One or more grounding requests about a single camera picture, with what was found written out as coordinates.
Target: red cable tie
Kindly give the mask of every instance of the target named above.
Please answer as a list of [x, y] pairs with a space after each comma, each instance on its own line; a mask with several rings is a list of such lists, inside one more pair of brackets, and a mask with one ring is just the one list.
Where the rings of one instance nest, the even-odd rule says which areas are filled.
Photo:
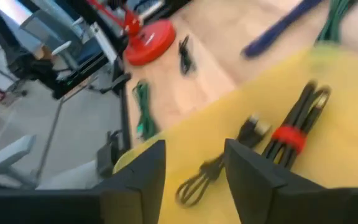
[[293, 126], [283, 125], [274, 131], [272, 139], [293, 146], [296, 153], [299, 154], [305, 146], [306, 135]]

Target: red stand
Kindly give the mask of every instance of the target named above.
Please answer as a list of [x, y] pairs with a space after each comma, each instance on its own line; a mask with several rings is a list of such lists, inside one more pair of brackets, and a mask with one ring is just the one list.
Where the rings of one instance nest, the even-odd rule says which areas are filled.
[[175, 40], [175, 29], [168, 20], [159, 20], [148, 26], [142, 27], [140, 20], [127, 7], [124, 22], [110, 13], [97, 0], [88, 0], [97, 9], [105, 13], [114, 22], [120, 25], [129, 38], [129, 43], [124, 51], [124, 56], [132, 65], [145, 65], [161, 56]]

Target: red base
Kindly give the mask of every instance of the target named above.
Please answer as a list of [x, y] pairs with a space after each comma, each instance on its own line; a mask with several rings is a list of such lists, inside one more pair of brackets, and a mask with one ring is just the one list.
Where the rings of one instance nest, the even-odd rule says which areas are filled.
[[145, 65], [161, 56], [175, 40], [175, 29], [170, 21], [159, 20], [142, 28], [124, 51], [125, 58], [132, 65]]

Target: green cable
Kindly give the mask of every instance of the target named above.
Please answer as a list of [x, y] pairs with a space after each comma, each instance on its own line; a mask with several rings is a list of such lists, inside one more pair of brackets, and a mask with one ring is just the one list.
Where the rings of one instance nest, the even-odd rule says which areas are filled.
[[358, 0], [331, 0], [327, 21], [321, 30], [316, 42], [323, 40], [340, 43], [341, 34], [339, 26], [349, 9], [356, 4]]
[[140, 118], [137, 123], [136, 134], [145, 141], [158, 133], [157, 125], [150, 114], [149, 84], [145, 80], [139, 81], [132, 90], [132, 93], [140, 109]]

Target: yellow surface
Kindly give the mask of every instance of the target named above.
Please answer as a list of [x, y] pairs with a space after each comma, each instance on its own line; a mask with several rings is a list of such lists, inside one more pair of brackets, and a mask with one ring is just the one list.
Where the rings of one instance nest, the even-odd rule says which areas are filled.
[[280, 125], [310, 79], [329, 85], [332, 95], [292, 171], [328, 188], [358, 187], [358, 56], [335, 47], [318, 47], [267, 70], [130, 152], [140, 154], [157, 139], [166, 139], [160, 223], [239, 223], [224, 174], [193, 208], [176, 204], [175, 191], [197, 173], [203, 161], [223, 151], [224, 140], [234, 138], [250, 114], [259, 114], [274, 128]]

